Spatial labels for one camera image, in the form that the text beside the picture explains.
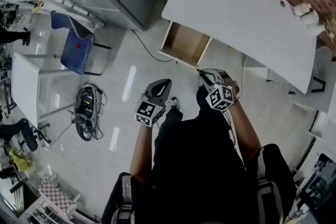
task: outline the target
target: yellow object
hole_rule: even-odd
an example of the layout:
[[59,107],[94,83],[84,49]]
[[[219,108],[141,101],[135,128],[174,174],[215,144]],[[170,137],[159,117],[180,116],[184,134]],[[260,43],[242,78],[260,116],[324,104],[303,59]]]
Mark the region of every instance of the yellow object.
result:
[[23,154],[18,154],[16,148],[12,148],[9,152],[10,160],[16,164],[19,172],[24,172],[32,166],[31,162],[28,161],[28,158]]
[[33,9],[33,13],[36,13],[42,6],[44,5],[43,1],[38,1],[36,4],[35,4],[35,7]]

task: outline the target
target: electric cable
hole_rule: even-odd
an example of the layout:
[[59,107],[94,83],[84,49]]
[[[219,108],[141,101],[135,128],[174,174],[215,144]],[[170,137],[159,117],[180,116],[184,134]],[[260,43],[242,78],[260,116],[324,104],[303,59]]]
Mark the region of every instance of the electric cable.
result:
[[52,147],[52,145],[54,145],[54,144],[61,138],[61,136],[62,136],[68,129],[70,129],[70,126],[71,126],[72,124],[73,124],[73,122],[72,122],[72,116],[71,116],[71,122],[70,122],[69,126],[66,127],[66,128],[61,132],[61,134],[56,138],[55,141],[53,141],[53,142],[50,144],[49,147]]
[[146,45],[143,43],[143,41],[141,40],[141,38],[137,35],[137,33],[131,29],[131,31],[136,35],[136,37],[138,38],[138,40],[140,40],[141,44],[143,45],[143,47],[146,49],[146,51],[149,53],[150,56],[152,56],[156,61],[159,61],[159,62],[170,62],[172,61],[173,59],[170,59],[170,60],[167,60],[167,61],[164,61],[164,60],[160,60],[158,59],[157,57],[153,56],[150,51],[147,49]]
[[[103,91],[103,89],[102,88],[100,88],[100,87],[98,87],[98,86],[96,86],[96,88],[98,88],[102,93],[100,93],[98,90],[96,90],[96,92],[98,92],[100,95],[101,95],[101,97],[100,97],[100,106],[99,106],[99,111],[97,112],[97,115],[96,115],[96,125],[95,125],[95,127],[94,127],[94,132],[92,133],[92,137],[94,138],[94,139],[96,139],[96,140],[100,140],[100,139],[102,139],[103,137],[104,137],[104,134],[103,134],[103,132],[100,130],[100,128],[99,128],[99,126],[98,126],[98,118],[99,118],[99,116],[100,116],[100,111],[102,110],[102,107],[104,108],[104,106],[107,104],[107,102],[108,102],[108,98],[107,98],[107,96],[106,96],[106,94],[105,94],[105,92]],[[102,97],[105,97],[106,98],[106,102],[105,103],[102,103],[101,102],[101,100],[102,100]],[[99,130],[99,132],[101,133],[101,137],[97,137],[97,135],[96,135],[96,127],[97,127],[97,129]]]
[[73,138],[74,141],[76,141],[75,136],[79,138],[79,142],[77,142],[77,144],[79,144],[79,146],[78,146],[77,148],[72,148],[71,151],[77,151],[77,150],[80,150],[80,147],[81,147],[81,144],[82,144],[82,143],[81,143],[81,138],[80,138],[79,134],[78,134],[77,132],[75,132],[75,131],[74,131],[73,129],[71,129],[71,128],[69,128],[69,130],[72,131],[72,138]]

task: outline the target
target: open drawer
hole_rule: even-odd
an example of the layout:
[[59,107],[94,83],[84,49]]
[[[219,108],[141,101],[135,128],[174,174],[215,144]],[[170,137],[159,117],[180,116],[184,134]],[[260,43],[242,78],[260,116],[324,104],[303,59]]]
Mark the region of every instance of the open drawer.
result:
[[159,53],[197,67],[211,39],[191,28],[170,22]]

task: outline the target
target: person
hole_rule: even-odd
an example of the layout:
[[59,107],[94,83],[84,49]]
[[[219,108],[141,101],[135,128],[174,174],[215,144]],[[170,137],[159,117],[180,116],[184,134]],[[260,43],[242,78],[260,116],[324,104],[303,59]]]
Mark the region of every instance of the person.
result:
[[28,46],[30,43],[30,32],[7,31],[6,29],[0,27],[0,44],[11,43],[19,39],[22,39],[22,46]]
[[291,172],[277,145],[261,146],[242,105],[229,107],[238,147],[221,111],[210,108],[200,86],[198,116],[182,121],[177,98],[169,100],[154,141],[141,125],[129,173],[112,190],[102,224],[114,223],[282,223],[296,195]]

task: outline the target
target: blue chair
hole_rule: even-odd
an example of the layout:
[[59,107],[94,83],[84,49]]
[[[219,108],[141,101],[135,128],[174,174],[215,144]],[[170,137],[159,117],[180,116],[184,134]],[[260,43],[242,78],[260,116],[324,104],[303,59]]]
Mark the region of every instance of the blue chair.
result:
[[101,74],[85,71],[85,66],[92,46],[104,49],[111,48],[95,43],[94,34],[69,15],[57,12],[51,12],[50,15],[52,29],[69,29],[68,38],[65,42],[64,50],[61,56],[62,65],[80,75],[87,74],[100,76]]

